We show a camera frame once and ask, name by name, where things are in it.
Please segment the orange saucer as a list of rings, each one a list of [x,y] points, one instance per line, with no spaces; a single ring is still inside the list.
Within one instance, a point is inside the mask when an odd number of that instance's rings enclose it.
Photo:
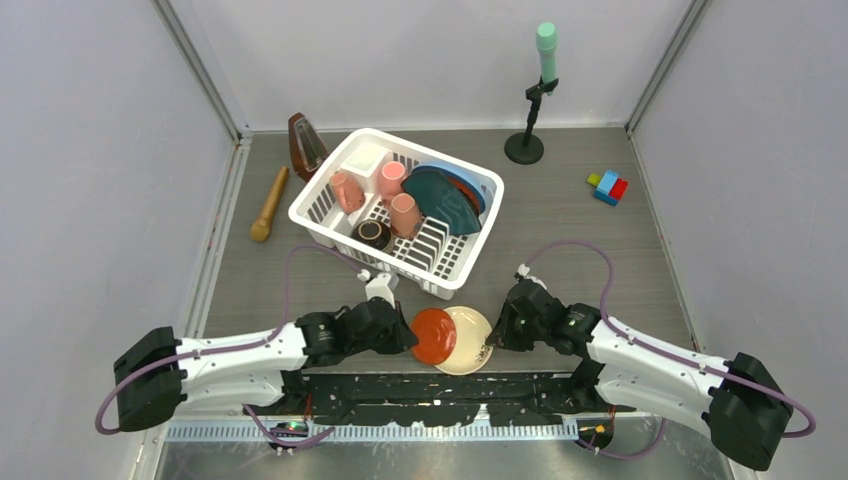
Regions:
[[[410,329],[418,339],[418,343],[411,348],[412,355],[423,364],[441,364],[455,348],[457,330],[446,310],[421,310],[414,317]]]

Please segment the cream patterned plate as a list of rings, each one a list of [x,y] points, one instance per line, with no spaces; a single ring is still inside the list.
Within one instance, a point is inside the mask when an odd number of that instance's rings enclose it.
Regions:
[[[445,311],[454,322],[457,338],[451,354],[436,368],[456,376],[475,373],[488,362],[493,352],[486,344],[492,332],[490,322],[482,313],[467,306],[452,306]]]

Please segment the brown ceramic bowl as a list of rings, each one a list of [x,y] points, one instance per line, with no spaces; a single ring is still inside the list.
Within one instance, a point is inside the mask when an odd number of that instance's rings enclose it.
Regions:
[[[376,219],[364,220],[357,224],[351,232],[351,238],[384,253],[390,253],[394,245],[390,227]]]

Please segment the white mug pink handle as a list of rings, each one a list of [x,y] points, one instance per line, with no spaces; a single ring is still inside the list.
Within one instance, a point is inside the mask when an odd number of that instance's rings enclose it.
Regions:
[[[407,193],[400,193],[392,200],[389,215],[391,230],[398,238],[414,238],[423,223],[423,217],[415,199]]]

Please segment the white plastic dish rack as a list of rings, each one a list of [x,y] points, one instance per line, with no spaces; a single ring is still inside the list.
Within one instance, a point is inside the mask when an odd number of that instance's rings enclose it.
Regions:
[[[289,207],[319,244],[449,300],[504,197],[492,170],[371,128],[349,134]]]

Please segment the pink mug with handle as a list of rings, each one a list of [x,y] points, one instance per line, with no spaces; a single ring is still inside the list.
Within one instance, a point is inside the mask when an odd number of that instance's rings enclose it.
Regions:
[[[351,174],[338,171],[330,177],[330,186],[341,210],[352,214],[365,204],[365,194]]]

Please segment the light blue plate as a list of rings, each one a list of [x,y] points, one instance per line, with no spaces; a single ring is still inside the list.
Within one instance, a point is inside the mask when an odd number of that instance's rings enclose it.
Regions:
[[[483,184],[472,173],[470,173],[467,169],[460,168],[459,166],[457,166],[456,164],[453,164],[453,163],[433,162],[433,163],[428,163],[428,164],[419,164],[411,170],[412,173],[425,172],[425,171],[434,171],[434,172],[441,173],[448,180],[450,180],[449,179],[450,176],[456,176],[456,177],[462,178],[463,180],[466,180],[468,183],[470,183],[475,188],[477,188],[478,190],[481,191],[481,193],[482,193],[482,195],[485,199],[485,203],[486,203],[486,207],[485,207],[485,212],[486,212],[488,203],[487,203],[486,198],[485,198]]]

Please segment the dark green square plate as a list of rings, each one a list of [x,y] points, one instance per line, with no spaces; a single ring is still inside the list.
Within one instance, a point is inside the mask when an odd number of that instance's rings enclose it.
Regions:
[[[471,200],[444,174],[417,169],[401,182],[401,187],[425,216],[445,223],[450,234],[471,235],[481,231]]]

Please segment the pink cup white inside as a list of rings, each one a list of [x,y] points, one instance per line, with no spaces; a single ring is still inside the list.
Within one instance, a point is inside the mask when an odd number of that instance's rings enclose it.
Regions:
[[[377,178],[377,193],[384,207],[388,208],[392,200],[403,192],[402,182],[407,176],[403,163],[388,161],[380,169]]]

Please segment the red round plate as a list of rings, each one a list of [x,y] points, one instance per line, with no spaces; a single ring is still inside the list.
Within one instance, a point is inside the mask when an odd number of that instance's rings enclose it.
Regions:
[[[473,205],[477,216],[480,216],[485,212],[486,203],[480,190],[478,190],[462,178],[450,176],[449,179],[453,183],[453,185],[457,189],[459,189]]]

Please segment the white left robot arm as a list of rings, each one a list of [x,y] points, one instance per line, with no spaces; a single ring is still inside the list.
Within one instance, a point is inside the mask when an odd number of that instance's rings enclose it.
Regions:
[[[149,331],[113,364],[117,431],[158,426],[180,409],[275,406],[298,412],[305,385],[287,372],[329,367],[366,351],[396,355],[416,346],[399,303],[374,297],[335,312],[312,312],[276,330],[212,339]]]

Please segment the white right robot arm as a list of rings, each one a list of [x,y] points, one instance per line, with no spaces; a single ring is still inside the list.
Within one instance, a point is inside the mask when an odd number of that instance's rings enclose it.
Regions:
[[[508,292],[487,344],[525,352],[543,342],[581,362],[571,397],[584,410],[634,408],[707,437],[726,457],[767,470],[794,412],[757,358],[710,356],[645,336],[584,303],[565,306],[522,278]]]

